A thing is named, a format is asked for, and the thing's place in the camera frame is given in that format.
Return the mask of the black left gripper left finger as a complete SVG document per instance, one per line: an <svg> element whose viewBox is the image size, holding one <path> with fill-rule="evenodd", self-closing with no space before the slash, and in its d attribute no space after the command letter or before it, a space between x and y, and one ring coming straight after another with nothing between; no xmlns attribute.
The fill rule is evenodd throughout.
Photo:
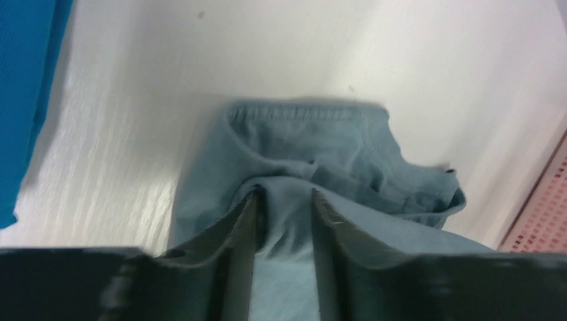
<svg viewBox="0 0 567 321"><path fill-rule="evenodd" d="M158 257L135 247L1 250L2 320L247 320L256 193Z"/></svg>

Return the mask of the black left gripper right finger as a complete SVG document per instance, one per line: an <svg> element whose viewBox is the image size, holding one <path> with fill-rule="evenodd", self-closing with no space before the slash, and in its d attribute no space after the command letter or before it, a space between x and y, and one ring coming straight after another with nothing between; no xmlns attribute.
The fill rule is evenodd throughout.
<svg viewBox="0 0 567 321"><path fill-rule="evenodd" d="M565 320L560 253L410 254L312 191L322 320Z"/></svg>

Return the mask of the grey-blue t-shirt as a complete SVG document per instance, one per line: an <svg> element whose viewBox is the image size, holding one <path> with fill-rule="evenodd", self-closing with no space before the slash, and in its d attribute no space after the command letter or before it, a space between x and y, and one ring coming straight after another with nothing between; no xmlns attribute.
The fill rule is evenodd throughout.
<svg viewBox="0 0 567 321"><path fill-rule="evenodd" d="M169 243L208 228L246 194L265 195L250 318L317 320L311 192L365 232L409 253L487 252L443 231L466 204L456 174L408 163L375 105L240 100L224 109L178 190Z"/></svg>

